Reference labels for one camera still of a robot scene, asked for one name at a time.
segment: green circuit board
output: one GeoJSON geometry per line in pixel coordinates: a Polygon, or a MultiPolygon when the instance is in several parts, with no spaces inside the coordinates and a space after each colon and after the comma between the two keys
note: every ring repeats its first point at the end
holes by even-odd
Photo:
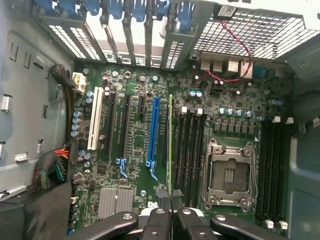
{"type": "MultiPolygon", "coordinates": [[[[179,134],[180,117],[183,107],[202,109],[203,138],[199,145],[200,152],[197,158],[203,161],[204,151],[208,139],[215,137],[220,145],[231,147],[243,147],[247,142],[252,142],[259,152],[260,122],[257,117],[273,119],[280,116],[283,121],[290,116],[290,108],[285,98],[292,91],[292,79],[289,77],[266,77],[261,72],[254,73],[251,85],[248,81],[225,83],[219,88],[214,86],[211,76],[198,68],[190,68],[186,72],[163,72],[156,69],[145,69],[130,66],[112,64],[79,64],[76,72],[82,72],[83,68],[89,69],[87,75],[86,91],[94,91],[95,87],[109,88],[109,92],[116,96],[116,104],[112,122],[112,134],[110,127],[111,100],[103,96],[102,114],[99,124],[99,141],[97,150],[87,150],[88,135],[91,123],[91,104],[86,103],[86,95],[77,95],[74,106],[75,111],[82,113],[79,124],[79,150],[91,154],[90,165],[84,166],[85,161],[79,161],[76,173],[82,173],[82,182],[74,186],[78,197],[74,228],[76,230],[89,226],[98,221],[99,200],[102,188],[125,189],[133,191],[132,211],[140,214],[144,208],[157,207],[157,190],[167,189],[167,137],[168,137],[168,103],[169,95],[173,98],[172,109],[172,179],[175,174],[175,159],[177,147],[181,135],[179,134]],[[200,91],[201,96],[191,96],[191,91],[200,91]],[[125,178],[116,159],[121,155],[123,139],[121,137],[124,128],[124,106],[126,98],[130,96],[127,135],[125,138],[124,157],[126,157],[125,178]],[[144,97],[143,113],[140,112],[140,97],[144,97]],[[153,111],[153,99],[160,99],[159,120],[155,146],[155,180],[150,169],[146,167],[148,156],[148,144],[150,137],[150,125],[153,111]],[[281,105],[272,105],[270,100],[284,101],[281,105]],[[219,114],[219,110],[233,109],[231,116],[219,114]],[[235,111],[241,110],[242,116],[235,116],[235,111]],[[251,117],[243,114],[251,111],[251,117]],[[246,131],[238,132],[236,127],[241,126],[246,131]],[[110,137],[109,155],[106,155],[106,138],[110,137]]],[[[213,213],[226,212],[237,215],[247,221],[255,222],[254,207],[243,213],[239,207],[213,206],[206,211],[201,200],[201,194],[197,188],[196,205],[204,215],[209,217],[213,213]]]]}

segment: metal mesh grille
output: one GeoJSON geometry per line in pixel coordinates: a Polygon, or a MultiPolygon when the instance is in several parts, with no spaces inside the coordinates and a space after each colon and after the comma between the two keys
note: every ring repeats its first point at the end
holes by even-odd
{"type": "Polygon", "coordinates": [[[79,59],[85,59],[84,53],[77,47],[74,41],[69,37],[65,30],[58,25],[49,25],[52,31],[60,38],[64,44],[74,53],[79,59]]]}
{"type": "MultiPolygon", "coordinates": [[[[307,30],[301,18],[268,14],[265,11],[238,9],[227,27],[250,49],[254,58],[276,59],[319,32],[307,30]]],[[[243,46],[211,17],[195,50],[246,56],[243,46]]]]}
{"type": "Polygon", "coordinates": [[[101,60],[97,54],[95,48],[92,46],[91,42],[87,38],[86,34],[81,28],[70,27],[70,30],[74,36],[79,40],[80,44],[84,47],[90,57],[94,60],[101,60]]]}
{"type": "Polygon", "coordinates": [[[183,45],[184,45],[183,42],[177,42],[177,41],[172,42],[172,45],[170,47],[170,52],[168,55],[168,59],[165,64],[166,69],[174,69],[175,68],[183,45]]]}

